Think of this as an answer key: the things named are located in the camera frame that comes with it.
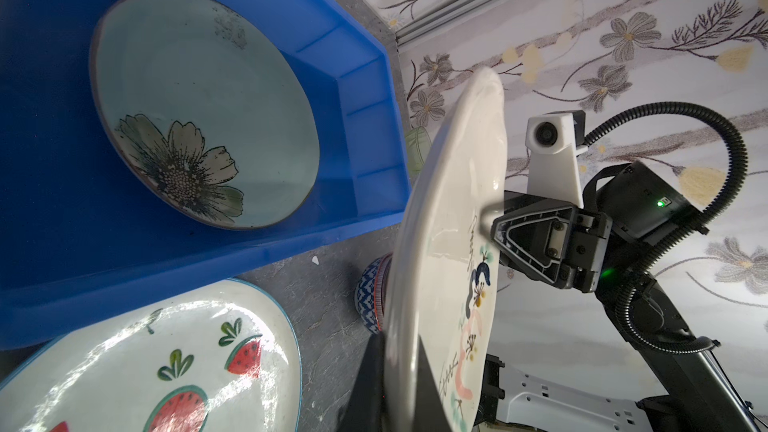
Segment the white watermelon plate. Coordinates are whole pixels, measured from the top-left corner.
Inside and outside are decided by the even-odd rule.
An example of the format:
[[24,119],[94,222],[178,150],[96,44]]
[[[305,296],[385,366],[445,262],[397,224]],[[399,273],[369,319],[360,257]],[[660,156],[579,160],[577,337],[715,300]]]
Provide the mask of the white watermelon plate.
[[54,339],[1,385],[5,431],[294,431],[302,359],[279,303],[220,281]]

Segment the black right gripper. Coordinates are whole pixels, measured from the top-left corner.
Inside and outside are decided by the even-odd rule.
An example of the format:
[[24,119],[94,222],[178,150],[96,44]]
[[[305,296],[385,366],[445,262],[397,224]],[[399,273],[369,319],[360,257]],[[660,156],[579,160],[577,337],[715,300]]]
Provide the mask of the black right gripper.
[[593,209],[510,192],[478,212],[477,231],[500,249],[502,265],[558,289],[592,293],[600,278],[641,258],[696,214],[686,199],[598,200]]

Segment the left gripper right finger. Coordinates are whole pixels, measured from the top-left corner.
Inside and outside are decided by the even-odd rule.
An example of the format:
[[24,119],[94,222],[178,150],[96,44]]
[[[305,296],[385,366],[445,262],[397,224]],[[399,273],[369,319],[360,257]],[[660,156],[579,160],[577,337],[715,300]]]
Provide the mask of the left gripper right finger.
[[449,432],[451,430],[421,339],[418,339],[413,430],[416,432]]

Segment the cream painted plate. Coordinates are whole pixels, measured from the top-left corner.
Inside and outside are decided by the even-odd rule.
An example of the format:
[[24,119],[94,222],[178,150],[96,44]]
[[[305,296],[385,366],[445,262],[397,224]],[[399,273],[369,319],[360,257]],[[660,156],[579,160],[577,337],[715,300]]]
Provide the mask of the cream painted plate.
[[450,431],[478,411],[498,287],[499,250],[478,212],[504,200],[507,135],[496,72],[473,75],[431,146],[408,201],[386,287],[384,397],[394,431],[414,431],[418,339]]

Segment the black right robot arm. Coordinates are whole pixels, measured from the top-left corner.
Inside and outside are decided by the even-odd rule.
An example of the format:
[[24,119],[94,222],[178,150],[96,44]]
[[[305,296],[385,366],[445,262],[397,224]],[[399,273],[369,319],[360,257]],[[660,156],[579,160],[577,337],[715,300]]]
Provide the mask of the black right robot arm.
[[[767,113],[733,118],[745,135],[745,187],[706,237],[686,240],[653,272],[695,330],[723,345],[719,359],[741,396],[767,423]],[[723,148],[709,128],[667,133],[658,120],[626,127],[630,145],[601,139],[579,161],[583,179],[600,168],[642,160],[694,205],[707,205],[725,178]],[[595,394],[640,398],[667,387],[614,332],[597,302],[537,285],[502,269],[489,350],[507,364]]]

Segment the green floral plate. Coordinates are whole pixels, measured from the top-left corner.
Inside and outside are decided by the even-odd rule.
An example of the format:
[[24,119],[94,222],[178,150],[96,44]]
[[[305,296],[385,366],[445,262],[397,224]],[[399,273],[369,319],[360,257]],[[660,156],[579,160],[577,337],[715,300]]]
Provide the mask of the green floral plate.
[[215,0],[119,0],[89,51],[94,104],[132,173],[203,224],[276,224],[310,195],[320,144],[277,47]]

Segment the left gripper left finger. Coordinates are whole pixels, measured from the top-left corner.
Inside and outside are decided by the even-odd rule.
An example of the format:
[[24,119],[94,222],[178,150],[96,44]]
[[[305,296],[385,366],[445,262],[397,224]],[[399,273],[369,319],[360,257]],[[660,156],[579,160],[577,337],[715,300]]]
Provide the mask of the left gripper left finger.
[[339,431],[383,430],[384,357],[384,336],[372,335],[366,346],[349,401],[340,416]]

